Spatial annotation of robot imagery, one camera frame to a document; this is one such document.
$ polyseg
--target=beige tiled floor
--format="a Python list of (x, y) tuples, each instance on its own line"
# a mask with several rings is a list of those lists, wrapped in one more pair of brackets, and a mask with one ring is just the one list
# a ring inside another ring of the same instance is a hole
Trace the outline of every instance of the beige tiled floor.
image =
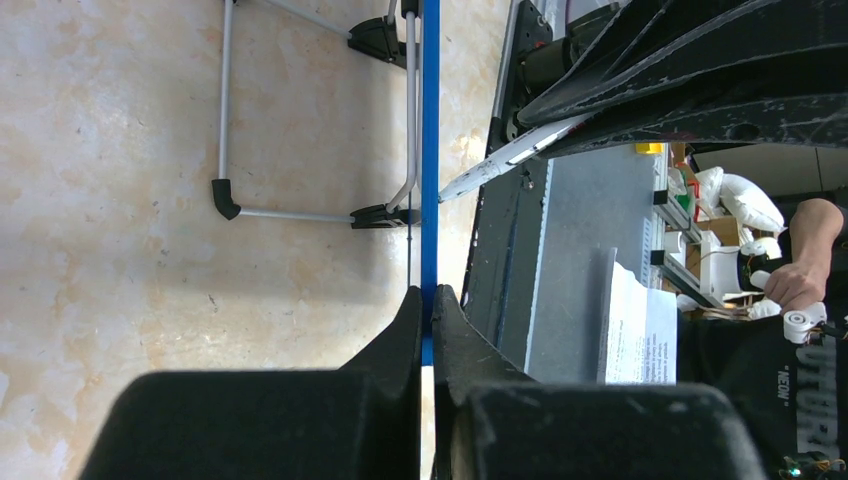
[[(388, 2), (295, 3), (350, 27)], [(444, 184), (483, 155), (508, 2), (442, 4)], [(335, 367), (403, 296), (405, 232), (214, 210), (222, 5), (0, 3), (4, 478), (74, 477), (144, 372)], [(236, 201), (339, 214), (388, 200), (403, 72), (259, 0), (235, 15)], [(457, 290), (473, 202), (441, 211), (441, 281)]]

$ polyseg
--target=gray metal panel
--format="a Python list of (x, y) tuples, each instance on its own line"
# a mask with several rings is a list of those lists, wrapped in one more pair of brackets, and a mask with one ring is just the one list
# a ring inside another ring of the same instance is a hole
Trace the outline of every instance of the gray metal panel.
[(654, 157), (632, 145), (552, 161), (525, 371), (542, 382), (595, 382), (606, 257), (642, 267)]
[(836, 190), (848, 186), (848, 149), (818, 148), (822, 187)]

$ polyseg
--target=wire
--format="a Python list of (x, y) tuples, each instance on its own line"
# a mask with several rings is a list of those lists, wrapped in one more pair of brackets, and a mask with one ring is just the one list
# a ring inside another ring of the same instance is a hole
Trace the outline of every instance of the wire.
[(703, 259), (705, 259), (705, 258), (709, 257), (710, 255), (716, 254), (716, 253), (721, 253), (721, 254), (724, 254), (724, 255), (738, 255), (738, 254), (739, 254), (739, 250), (734, 250), (734, 251), (732, 251), (732, 252), (724, 252), (724, 251), (721, 251), (721, 250), (714, 250), (714, 251), (712, 251), (712, 252), (710, 252), (710, 253), (708, 253), (708, 254), (704, 255), (703, 257), (701, 257), (701, 260), (703, 260)]
[(821, 160), (819, 160), (819, 149), (814, 148), (813, 150), (816, 151), (816, 169), (818, 169), (818, 171), (819, 171), (819, 187), (821, 187), (821, 191), (823, 192), (824, 191), (824, 180), (822, 179), (822, 175), (821, 175)]
[(569, 33), (568, 31), (568, 22), (571, 20), (569, 17), (571, 16), (571, 0), (565, 0), (565, 36), (567, 37)]

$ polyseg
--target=black plastic bracket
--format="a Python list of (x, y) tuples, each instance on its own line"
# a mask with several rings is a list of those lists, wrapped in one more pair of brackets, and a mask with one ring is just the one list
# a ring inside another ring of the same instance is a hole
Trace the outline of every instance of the black plastic bracket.
[(215, 201), (215, 208), (218, 209), (218, 213), (227, 220), (232, 220), (241, 213), (241, 206), (233, 201), (233, 191), (229, 179), (212, 180), (212, 199)]
[(362, 230), (366, 228), (396, 228), (406, 225), (417, 225), (421, 222), (420, 210), (399, 210), (395, 208), (389, 213), (386, 205), (374, 205), (373, 207), (360, 208), (350, 214), (353, 223), (350, 228)]
[(388, 17), (372, 18), (350, 29), (350, 35), (348, 47), (406, 69), (406, 43), (398, 41), (397, 22), (389, 25)]
[(418, 0), (400, 0), (400, 12), (403, 14), (404, 18), (406, 18), (406, 14), (410, 12), (414, 13), (417, 17), (418, 12), (420, 11)]

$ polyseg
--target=black clamp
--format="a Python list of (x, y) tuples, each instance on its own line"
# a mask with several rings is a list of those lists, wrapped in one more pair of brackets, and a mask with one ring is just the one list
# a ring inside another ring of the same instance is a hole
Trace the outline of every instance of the black clamp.
[(420, 12), (420, 7), (418, 6), (418, 0), (401, 0), (400, 2), (400, 13), (403, 14), (403, 18), (406, 18), (407, 13), (414, 13), (415, 16), (418, 16), (418, 12)]
[(351, 213), (350, 216), (353, 217), (350, 228), (354, 230), (397, 228), (421, 223), (420, 210), (400, 210), (396, 207), (392, 212), (389, 212), (386, 210), (385, 204), (360, 208)]
[(406, 69), (406, 43), (398, 41), (397, 22), (389, 25), (388, 17), (372, 18), (350, 29), (350, 35), (348, 47)]

